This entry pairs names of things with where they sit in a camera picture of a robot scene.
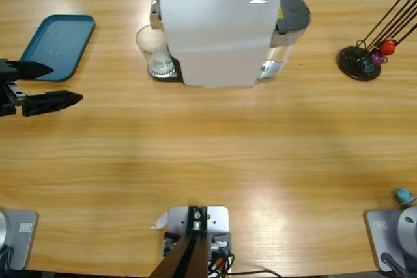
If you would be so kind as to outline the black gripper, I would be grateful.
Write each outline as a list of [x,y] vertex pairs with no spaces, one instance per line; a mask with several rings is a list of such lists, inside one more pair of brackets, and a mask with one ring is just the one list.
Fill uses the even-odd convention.
[[52,72],[49,66],[35,61],[1,59],[1,116],[16,114],[19,106],[25,117],[51,113],[75,105],[83,99],[82,94],[67,90],[26,96],[15,83],[16,80],[32,80]]

